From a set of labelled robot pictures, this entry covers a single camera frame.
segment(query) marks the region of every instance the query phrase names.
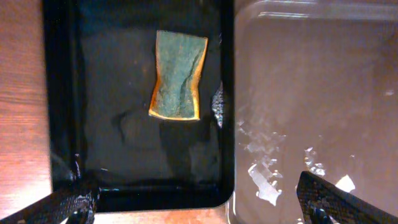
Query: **black tray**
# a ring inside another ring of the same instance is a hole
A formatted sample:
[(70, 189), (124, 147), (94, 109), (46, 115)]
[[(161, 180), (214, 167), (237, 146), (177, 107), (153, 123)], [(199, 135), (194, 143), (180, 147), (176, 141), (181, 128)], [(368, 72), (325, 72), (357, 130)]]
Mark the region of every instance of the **black tray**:
[[(53, 189), (94, 175), (98, 212), (227, 201), (234, 188), (233, 1), (44, 0), (43, 8)], [(199, 122), (148, 116), (156, 30), (209, 38)], [(221, 80), (222, 129), (211, 112)]]

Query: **transparent plastic tray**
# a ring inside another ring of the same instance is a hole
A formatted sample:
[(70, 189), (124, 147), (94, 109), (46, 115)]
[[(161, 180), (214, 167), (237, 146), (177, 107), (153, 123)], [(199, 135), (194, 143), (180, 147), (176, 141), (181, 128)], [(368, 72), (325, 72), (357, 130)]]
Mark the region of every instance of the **transparent plastic tray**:
[(255, 2), (235, 41), (229, 222), (304, 223), (303, 170), (398, 215), (397, 5)]

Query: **wooden table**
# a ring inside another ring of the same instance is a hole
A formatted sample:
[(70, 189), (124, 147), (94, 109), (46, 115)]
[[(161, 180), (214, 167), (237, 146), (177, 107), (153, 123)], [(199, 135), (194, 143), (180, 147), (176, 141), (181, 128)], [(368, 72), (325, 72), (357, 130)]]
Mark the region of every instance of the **wooden table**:
[[(51, 192), (40, 0), (0, 0), (0, 218)], [(226, 223), (225, 207), (97, 214), (95, 223)]]

